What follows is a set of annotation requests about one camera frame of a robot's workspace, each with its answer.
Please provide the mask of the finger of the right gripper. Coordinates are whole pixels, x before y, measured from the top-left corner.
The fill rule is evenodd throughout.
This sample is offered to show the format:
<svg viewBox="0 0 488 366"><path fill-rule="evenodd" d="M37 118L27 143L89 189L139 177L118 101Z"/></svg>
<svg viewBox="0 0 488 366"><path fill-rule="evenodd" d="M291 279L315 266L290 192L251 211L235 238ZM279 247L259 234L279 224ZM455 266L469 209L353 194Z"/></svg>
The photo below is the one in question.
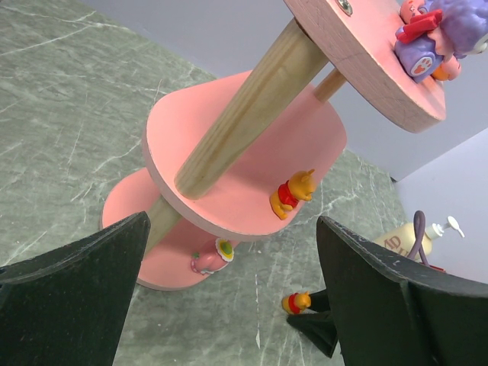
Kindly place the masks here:
<svg viewBox="0 0 488 366"><path fill-rule="evenodd" d="M327 290L311 293L310 298L311 306L301 314L287 313L287 323L301 332L326 357L331 358L339 338Z"/></svg>

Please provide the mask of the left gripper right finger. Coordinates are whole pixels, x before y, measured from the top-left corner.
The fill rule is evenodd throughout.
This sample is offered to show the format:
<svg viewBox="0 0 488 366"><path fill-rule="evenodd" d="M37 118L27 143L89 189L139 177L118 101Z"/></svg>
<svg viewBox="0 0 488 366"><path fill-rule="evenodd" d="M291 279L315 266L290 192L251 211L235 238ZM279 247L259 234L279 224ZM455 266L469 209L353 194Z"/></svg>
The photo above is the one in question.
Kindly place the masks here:
<svg viewBox="0 0 488 366"><path fill-rule="evenodd" d="M421 265L329 217L320 265L346 365L485 365L487 285Z"/></svg>

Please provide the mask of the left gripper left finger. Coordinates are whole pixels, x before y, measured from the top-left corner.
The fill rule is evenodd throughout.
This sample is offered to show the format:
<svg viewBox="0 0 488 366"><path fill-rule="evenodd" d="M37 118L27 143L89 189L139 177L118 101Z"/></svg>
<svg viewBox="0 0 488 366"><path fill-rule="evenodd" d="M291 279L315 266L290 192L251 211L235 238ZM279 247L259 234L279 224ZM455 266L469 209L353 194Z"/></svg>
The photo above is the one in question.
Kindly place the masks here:
<svg viewBox="0 0 488 366"><path fill-rule="evenodd" d="M111 365L150 222L135 213L1 268L3 365Z"/></svg>

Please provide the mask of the orange bear toy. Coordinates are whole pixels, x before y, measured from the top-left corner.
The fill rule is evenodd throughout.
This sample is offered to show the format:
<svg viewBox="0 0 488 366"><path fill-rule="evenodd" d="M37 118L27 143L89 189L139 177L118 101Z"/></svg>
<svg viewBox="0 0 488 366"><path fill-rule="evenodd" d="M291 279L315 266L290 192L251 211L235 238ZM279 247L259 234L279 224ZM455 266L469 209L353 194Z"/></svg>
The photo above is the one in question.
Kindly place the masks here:
<svg viewBox="0 0 488 366"><path fill-rule="evenodd" d="M297 207L301 201L311 201L317 183L313 177L314 169L294 173L285 183L279 185L269 203L274 214L285 220L287 213Z"/></svg>
<svg viewBox="0 0 488 366"><path fill-rule="evenodd" d="M301 314L311 306L309 292L293 293L281 300L283 310L290 315Z"/></svg>

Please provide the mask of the pink toy with yellow top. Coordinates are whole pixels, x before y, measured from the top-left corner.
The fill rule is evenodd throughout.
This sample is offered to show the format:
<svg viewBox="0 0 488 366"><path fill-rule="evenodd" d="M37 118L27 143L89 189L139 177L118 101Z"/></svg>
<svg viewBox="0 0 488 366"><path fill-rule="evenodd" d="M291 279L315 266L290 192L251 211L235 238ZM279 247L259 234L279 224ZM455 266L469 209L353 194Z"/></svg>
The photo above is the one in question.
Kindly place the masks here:
<svg viewBox="0 0 488 366"><path fill-rule="evenodd" d="M233 244L222 238L207 241L198 252L191 256L191 270L201 275L211 275L225 268L233 261Z"/></svg>

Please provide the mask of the small purple bunny toy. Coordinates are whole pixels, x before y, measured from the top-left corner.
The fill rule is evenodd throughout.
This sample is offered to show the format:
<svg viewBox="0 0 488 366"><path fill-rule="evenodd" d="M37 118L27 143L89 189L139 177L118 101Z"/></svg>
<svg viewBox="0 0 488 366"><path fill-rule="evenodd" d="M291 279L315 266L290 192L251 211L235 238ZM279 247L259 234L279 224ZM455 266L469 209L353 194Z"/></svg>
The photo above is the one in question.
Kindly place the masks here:
<svg viewBox="0 0 488 366"><path fill-rule="evenodd" d="M487 50L487 2L432 1L395 35L396 57L414 82L455 79L460 59Z"/></svg>

